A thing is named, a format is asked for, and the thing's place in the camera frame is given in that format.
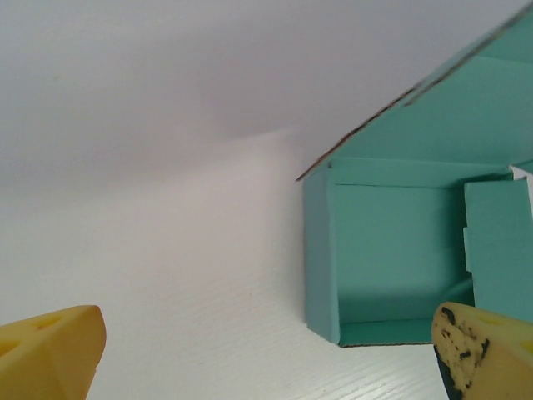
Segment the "teal cardboard house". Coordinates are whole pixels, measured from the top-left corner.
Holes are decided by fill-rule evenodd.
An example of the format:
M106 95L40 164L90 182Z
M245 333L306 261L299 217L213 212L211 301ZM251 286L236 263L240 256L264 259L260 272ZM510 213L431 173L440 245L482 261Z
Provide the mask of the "teal cardboard house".
M306 323L428 343L439 303L533 321L533 4L347 134L303 180Z

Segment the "white wall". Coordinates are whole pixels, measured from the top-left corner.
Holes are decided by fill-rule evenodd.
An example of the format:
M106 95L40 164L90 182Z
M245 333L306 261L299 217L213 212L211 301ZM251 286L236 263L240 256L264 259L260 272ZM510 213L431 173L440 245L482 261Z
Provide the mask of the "white wall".
M4 2L0 323L100 305L91 399L445 398L306 330L293 179L525 2Z

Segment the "yellow object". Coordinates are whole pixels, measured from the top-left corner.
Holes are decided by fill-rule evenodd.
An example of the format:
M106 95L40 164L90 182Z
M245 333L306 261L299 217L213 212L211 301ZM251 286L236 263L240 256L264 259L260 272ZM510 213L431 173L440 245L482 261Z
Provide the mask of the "yellow object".
M1 326L0 399L85 399L105 344L97 306L66 308Z
M446 302L431 336L450 399L533 399L533 324Z

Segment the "house roof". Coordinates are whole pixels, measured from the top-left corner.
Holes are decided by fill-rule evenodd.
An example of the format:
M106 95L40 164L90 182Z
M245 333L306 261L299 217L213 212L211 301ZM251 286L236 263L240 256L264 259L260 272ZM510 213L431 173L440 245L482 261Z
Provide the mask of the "house roof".
M518 32L516 35L512 35L509 37L509 40L502 40L503 38L507 38L509 35L507 33L511 30L511 28L515 27L518 23L523 24L523 32ZM389 103L387 106L385 106L382 110L380 110L378 113L367 119L362 125L355 128L354 130L350 131L347 135L345 135L341 140L339 140L332 148L330 148L327 152L322 154L300 177L297 178L297 181L302 180L307 174L312 172L315 168L322 165L326 160L328 160L334 153L337 153L337 150L339 150L341 147L348 144L358 133L362 133L363 131L366 131L373 123L376 121L383 119L386 114L392 113L392 110L397 110L396 115L394 116L396 120L400 121L398 119L398 116L400 116L400 111L408 110L411 106L417 104L420 100L424 98L427 93L433 91L436 87L441 85L444 81L450 80L450 78L458 71L460 71L466 64L470 63L474 58L477 56L482 56L483 58L490 58L491 60L497 60L499 62L509 62L509 63L528 63L530 64L530 70L533 77L533 47L531 47L531 40L528 39L527 35L524 35L524 32L529 33L529 38L533 40L533 2L530 2L525 7L523 7L517 14L515 14L513 17L502 23L499 27L493 29L492 31L488 32L484 37L480 38L478 41L472 43L470 46L463 49L463 51L456 54L451 60L446 62L443 66L440 68L437 68L429 77L425 78L421 82L417 83L414 87L409 89L408 91L404 92L402 95L400 95L396 100ZM499 91L496 91L496 95L501 92L502 88L499 87ZM455 94L455 97L461 96L460 93L457 92ZM531 113L532 108L525 107L526 111ZM442 118L444 116L444 112L440 111L439 118ZM531 152L529 153L531 158L533 158L533 147L531 149ZM526 163L527 160L520 159L520 156L510 156L509 162L520 162L520 163Z

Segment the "cardboard edge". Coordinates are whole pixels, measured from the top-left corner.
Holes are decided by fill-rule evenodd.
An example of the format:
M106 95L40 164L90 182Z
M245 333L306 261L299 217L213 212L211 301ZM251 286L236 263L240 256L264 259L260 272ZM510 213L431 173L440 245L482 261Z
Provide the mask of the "cardboard edge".
M465 56L461 57L455 64L453 64L450 68L448 68L448 70L446 70L444 73L442 73L433 82L430 82L427 86L423 87L418 93L414 94L414 96L412 98L410 98L409 101L406 104L404 104L404 107L408 107L408 106L414 104L419 98L421 98L424 94L428 93L432 88L437 86L439 83L444 82L449 76L451 76L453 73L455 73L457 70L459 70L465 64L467 64L476 54L480 53L483 49L485 49L487 46L489 46L499 36L501 36L509 28L511 28L515 24L517 24L527 13L529 13L531 11L533 11L533 1L527 3L522 9L520 9L518 12L516 12L512 17L510 17L504 23L502 23L499 27L497 27L494 30L494 32L489 37L487 37L485 40L481 41L480 44L475 46ZM359 133L368 124L370 124L374 120L378 119L383 113L385 113L386 111L390 110L395 105L397 105L399 102L401 102L402 100L407 98L410 94L415 92L418 88L422 87L429 76L430 75L424 77L424 79L422 79L416 85L414 85L412 88L410 88L409 90L404 92L396 100L394 100L393 102L390 102L388 105L386 105L384 108L382 108L376 114L374 114L372 117L368 118L359 127L355 128L354 130L352 130L349 133L347 133L333 147L331 147L327 152L323 153L306 171L304 171L304 173L302 175L300 175L296 179L296 182L299 182L303 178L305 178L312 170L314 170L321 163L323 163L329 156L331 156L348 139L350 139L352 136L354 136L357 133Z

